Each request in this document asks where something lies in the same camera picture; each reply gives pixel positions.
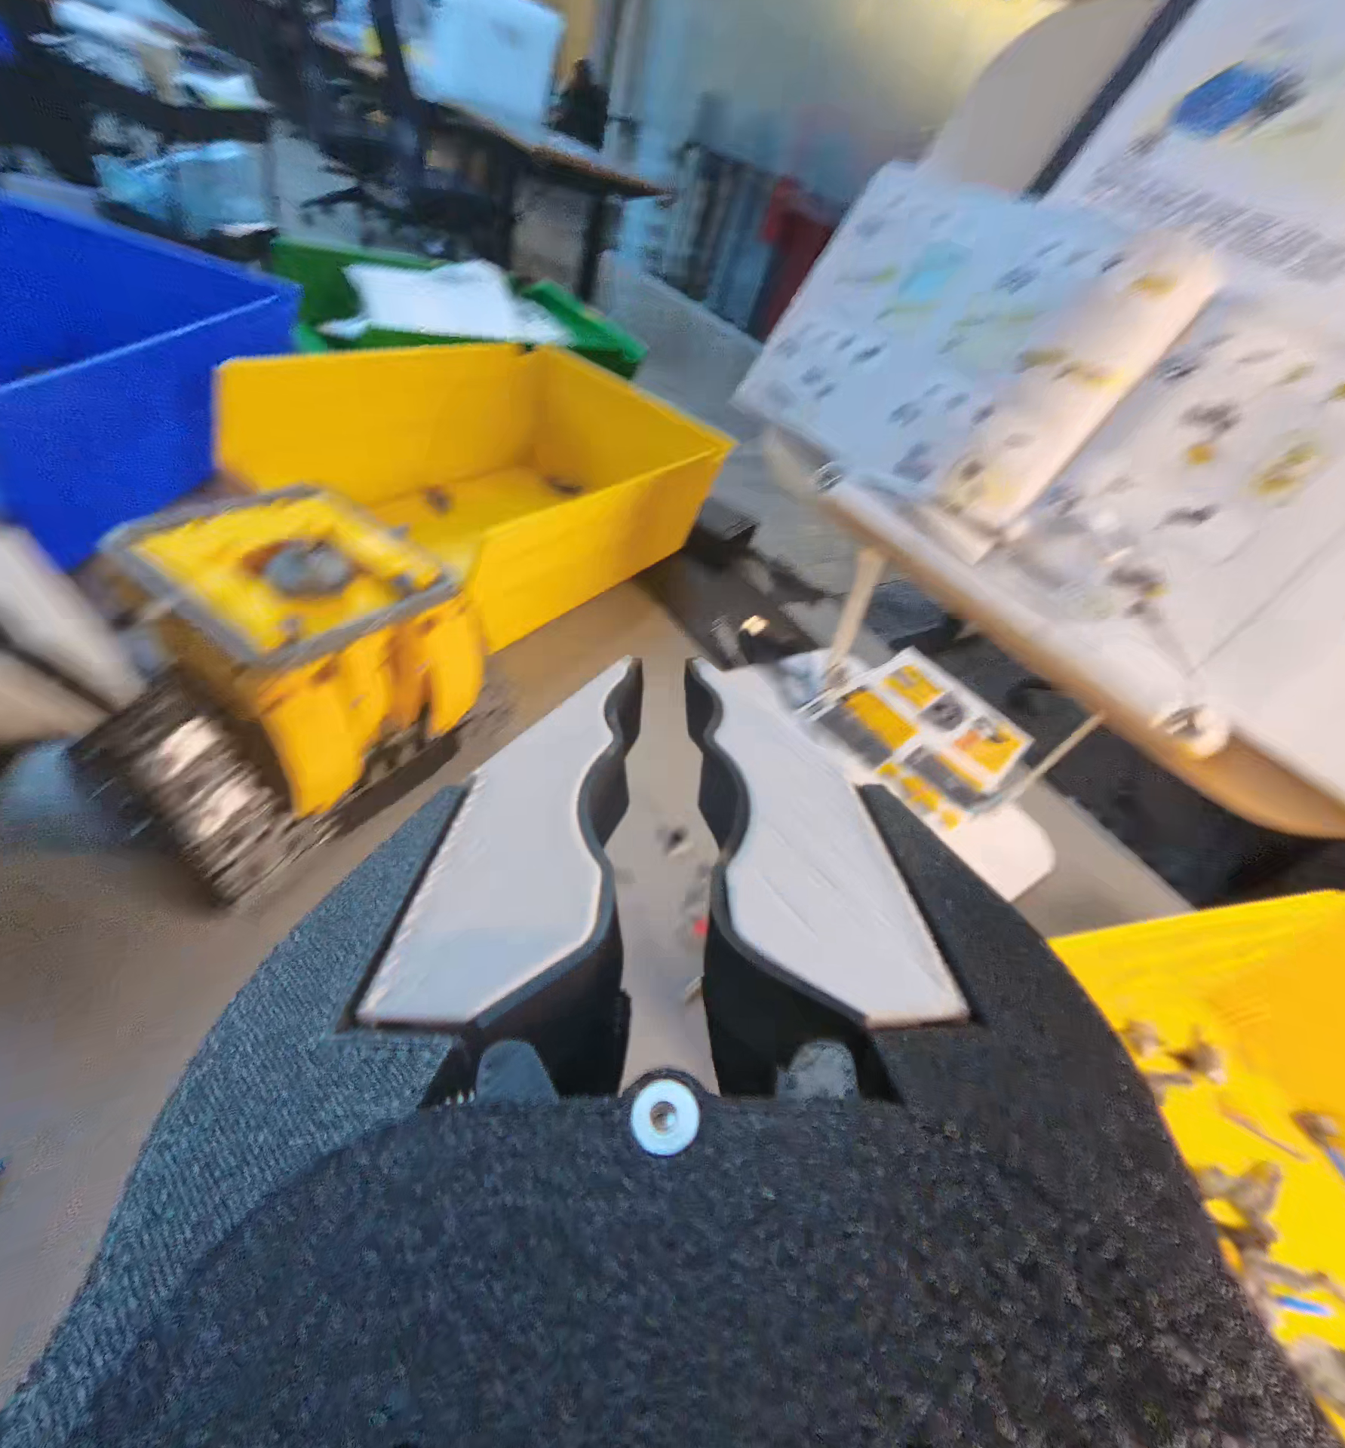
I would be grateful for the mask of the white storage box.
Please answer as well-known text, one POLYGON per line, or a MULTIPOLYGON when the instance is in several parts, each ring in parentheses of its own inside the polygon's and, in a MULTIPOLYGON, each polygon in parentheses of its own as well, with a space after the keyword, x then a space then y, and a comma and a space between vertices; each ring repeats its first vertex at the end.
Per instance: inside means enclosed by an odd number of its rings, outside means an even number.
POLYGON ((415 99, 542 126, 566 17, 532 0, 437 0, 413 41, 415 99))

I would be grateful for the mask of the dark work table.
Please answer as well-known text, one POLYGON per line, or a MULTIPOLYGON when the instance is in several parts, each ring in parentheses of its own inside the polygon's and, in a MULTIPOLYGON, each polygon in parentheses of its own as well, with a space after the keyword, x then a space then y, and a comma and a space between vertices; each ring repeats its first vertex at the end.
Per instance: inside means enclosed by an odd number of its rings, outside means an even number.
POLYGON ((313 148, 354 183, 323 205, 354 205, 362 233, 447 237, 513 266, 516 191, 536 181, 587 198, 575 295, 597 300, 600 253, 617 203, 664 198, 612 157, 532 121, 413 93, 381 60, 308 41, 299 61, 313 148))

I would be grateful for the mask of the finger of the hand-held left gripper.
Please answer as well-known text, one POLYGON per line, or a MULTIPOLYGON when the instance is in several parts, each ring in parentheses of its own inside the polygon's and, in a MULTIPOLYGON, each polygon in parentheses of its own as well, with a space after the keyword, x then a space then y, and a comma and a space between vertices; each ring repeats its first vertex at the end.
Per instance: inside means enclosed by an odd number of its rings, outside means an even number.
POLYGON ((62 688, 142 688, 104 613, 14 524, 0 524, 0 656, 62 688))
POLYGON ((0 678, 0 750, 79 741, 112 714, 112 678, 0 678))

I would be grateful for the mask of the green bin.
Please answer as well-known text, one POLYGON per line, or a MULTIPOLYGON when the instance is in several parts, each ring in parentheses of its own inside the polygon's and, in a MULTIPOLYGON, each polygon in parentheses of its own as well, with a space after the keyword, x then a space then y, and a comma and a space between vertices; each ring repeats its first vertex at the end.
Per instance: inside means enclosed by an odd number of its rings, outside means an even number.
MULTIPOLYGON (((447 260, 279 237, 269 248, 269 274, 299 286, 299 320, 297 320, 297 349, 299 352, 391 349, 391 343, 347 343, 347 339, 327 339, 327 338, 313 332, 327 320, 351 320, 354 312, 354 286, 347 276, 351 266, 437 269, 437 266, 447 266, 447 260)), ((554 322, 566 322, 575 332, 575 339, 559 343, 559 349, 575 349, 575 352, 592 360, 597 368, 606 368, 613 378, 629 378, 629 383, 645 365, 645 343, 631 332, 612 322, 600 311, 592 311, 587 300, 577 300, 559 281, 513 276, 513 292, 520 300, 542 304, 554 322)))

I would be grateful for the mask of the yellow toy tracked robot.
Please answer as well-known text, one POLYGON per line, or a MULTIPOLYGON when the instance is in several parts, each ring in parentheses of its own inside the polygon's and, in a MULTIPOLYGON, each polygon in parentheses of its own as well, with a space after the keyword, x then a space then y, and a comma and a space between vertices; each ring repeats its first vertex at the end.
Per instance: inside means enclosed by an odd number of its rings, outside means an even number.
POLYGON ((140 515, 100 565, 159 671, 69 758, 218 910, 443 767, 482 703, 464 580, 327 490, 140 515))

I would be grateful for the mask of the large yellow bin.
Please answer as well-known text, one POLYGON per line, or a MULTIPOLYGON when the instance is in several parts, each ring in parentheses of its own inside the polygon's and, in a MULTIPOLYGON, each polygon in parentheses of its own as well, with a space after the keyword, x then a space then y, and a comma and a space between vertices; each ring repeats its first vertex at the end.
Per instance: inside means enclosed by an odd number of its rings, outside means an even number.
POLYGON ((1345 894, 1170 916, 1057 938, 1099 1015, 1206 1017, 1345 1152, 1345 894))

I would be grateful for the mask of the printed sticker sheet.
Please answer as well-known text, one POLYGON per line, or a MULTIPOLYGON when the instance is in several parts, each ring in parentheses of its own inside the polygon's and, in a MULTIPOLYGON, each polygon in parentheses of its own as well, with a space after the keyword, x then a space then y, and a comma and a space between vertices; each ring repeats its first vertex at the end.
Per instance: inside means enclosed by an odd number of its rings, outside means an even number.
POLYGON ((1003 807, 1031 753, 1016 723, 919 649, 842 668, 808 723, 853 758, 856 781, 883 783, 935 835, 1003 807))

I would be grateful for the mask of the blue box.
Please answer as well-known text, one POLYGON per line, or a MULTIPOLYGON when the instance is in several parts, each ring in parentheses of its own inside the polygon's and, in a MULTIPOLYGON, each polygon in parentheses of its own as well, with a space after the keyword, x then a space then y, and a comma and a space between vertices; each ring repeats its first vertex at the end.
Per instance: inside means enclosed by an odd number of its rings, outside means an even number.
POLYGON ((299 286, 88 213, 0 203, 0 521, 59 569, 216 477, 229 360, 293 352, 299 286))

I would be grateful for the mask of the grey desk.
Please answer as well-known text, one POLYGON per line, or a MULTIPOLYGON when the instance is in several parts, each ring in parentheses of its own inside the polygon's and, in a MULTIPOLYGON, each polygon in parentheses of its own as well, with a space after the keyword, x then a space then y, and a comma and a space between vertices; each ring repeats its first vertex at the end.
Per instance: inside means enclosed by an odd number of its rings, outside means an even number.
POLYGON ((625 656, 645 663, 629 814, 612 843, 625 1084, 675 1065, 717 1091, 696 985, 717 848, 681 697, 698 646, 656 581, 625 581, 508 646, 452 760, 248 910, 202 910, 186 876, 72 781, 62 750, 31 750, 0 781, 0 1402, 72 1304, 161 1102, 260 957, 437 788, 625 656))

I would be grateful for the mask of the instruction booklet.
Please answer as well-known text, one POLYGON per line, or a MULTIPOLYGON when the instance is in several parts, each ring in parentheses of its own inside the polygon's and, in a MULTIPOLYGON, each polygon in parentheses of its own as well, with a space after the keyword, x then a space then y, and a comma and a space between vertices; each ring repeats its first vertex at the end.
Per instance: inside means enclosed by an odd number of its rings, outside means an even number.
POLYGON ((736 403, 1345 797, 1345 0, 1052 7, 736 403))

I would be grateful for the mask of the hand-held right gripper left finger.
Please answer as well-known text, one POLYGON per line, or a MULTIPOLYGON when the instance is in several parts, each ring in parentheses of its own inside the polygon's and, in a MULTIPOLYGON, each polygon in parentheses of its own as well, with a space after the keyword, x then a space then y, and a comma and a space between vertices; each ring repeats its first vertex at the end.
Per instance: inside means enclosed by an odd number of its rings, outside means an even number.
POLYGON ((629 1061, 625 929, 612 835, 629 810, 640 660, 617 660, 503 743, 457 795, 359 1001, 372 1033, 486 1054, 629 1061))

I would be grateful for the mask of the white cloth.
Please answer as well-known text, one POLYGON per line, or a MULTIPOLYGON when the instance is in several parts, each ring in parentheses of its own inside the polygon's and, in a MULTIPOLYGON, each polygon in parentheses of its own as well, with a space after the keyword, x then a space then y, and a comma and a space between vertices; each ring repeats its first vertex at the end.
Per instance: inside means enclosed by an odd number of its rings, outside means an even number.
POLYGON ((542 304, 520 300, 496 266, 351 266, 354 312, 313 332, 347 343, 513 339, 569 343, 575 332, 542 304))

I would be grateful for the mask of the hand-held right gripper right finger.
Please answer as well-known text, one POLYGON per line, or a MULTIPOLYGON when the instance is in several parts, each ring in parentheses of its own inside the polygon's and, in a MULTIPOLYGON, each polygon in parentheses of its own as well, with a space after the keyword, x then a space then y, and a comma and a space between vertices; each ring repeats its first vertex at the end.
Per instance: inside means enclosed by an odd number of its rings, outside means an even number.
POLYGON ((863 788, 752 678, 688 663, 707 876, 698 1001, 717 1071, 972 1017, 863 788))

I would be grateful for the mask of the white book stand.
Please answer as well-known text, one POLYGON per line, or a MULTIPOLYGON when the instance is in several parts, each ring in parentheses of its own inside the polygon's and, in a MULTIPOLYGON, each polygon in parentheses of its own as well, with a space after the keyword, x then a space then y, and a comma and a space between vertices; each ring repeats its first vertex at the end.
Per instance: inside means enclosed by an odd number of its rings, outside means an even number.
POLYGON ((1176 663, 1154 660, 1154 646, 1150 660, 1130 660, 1123 636, 1093 636, 1085 623, 1031 608, 999 573, 956 562, 912 521, 886 509, 877 492, 842 478, 814 450, 776 424, 762 431, 762 455, 785 492, 814 507, 856 543, 856 573, 842 593, 831 668, 853 656, 883 573, 903 573, 934 607, 965 618, 1057 693, 1074 697, 1099 728, 1197 788, 1206 801, 1280 835, 1345 843, 1345 797, 1323 788, 1310 769, 1263 753, 1247 729, 1227 728, 1219 750, 1211 750, 1156 728, 1156 703, 1183 708, 1190 688, 1176 663))

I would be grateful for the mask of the wide yellow bin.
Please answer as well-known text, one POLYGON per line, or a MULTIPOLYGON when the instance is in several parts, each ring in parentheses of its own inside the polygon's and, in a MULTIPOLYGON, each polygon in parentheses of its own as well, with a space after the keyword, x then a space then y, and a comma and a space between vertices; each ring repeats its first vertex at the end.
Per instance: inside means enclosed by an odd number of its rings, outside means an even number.
POLYGON ((229 360, 209 454, 250 492, 327 490, 467 593, 488 656, 688 545, 730 434, 532 343, 229 360))

